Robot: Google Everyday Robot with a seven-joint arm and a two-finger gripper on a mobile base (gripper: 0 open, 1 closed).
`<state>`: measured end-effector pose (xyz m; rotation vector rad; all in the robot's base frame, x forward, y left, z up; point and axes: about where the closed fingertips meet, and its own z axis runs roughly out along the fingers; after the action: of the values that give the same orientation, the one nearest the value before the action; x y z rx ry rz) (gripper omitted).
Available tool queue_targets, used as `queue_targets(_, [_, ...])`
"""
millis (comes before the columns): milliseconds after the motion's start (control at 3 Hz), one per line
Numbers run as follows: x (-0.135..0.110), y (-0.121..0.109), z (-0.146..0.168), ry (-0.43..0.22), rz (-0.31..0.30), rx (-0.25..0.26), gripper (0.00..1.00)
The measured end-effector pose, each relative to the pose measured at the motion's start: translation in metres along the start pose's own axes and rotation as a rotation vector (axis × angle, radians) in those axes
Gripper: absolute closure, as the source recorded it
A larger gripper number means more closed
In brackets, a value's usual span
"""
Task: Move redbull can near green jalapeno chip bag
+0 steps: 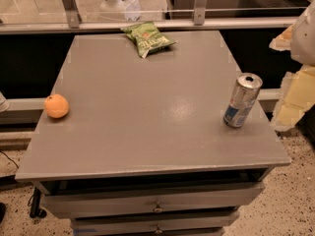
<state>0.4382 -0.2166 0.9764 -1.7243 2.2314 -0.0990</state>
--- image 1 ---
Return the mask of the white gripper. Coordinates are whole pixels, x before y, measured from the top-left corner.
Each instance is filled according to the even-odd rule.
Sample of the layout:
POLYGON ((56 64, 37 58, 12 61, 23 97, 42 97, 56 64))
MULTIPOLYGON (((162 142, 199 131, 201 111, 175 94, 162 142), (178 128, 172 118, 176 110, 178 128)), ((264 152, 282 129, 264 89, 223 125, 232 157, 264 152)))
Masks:
POLYGON ((315 67, 311 67, 315 66, 315 2, 305 9, 294 26, 273 38, 269 47, 277 51, 290 50, 291 58, 303 64, 298 72, 285 73, 280 99, 273 112, 272 127, 285 132, 315 104, 315 67))

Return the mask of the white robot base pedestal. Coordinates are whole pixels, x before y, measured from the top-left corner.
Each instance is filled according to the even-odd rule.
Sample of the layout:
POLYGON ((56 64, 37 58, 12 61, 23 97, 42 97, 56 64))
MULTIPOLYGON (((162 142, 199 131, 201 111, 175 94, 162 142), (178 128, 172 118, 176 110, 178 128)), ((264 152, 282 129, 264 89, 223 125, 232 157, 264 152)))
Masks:
POLYGON ((99 16, 107 21, 137 21, 141 17, 139 0, 104 0, 99 16))

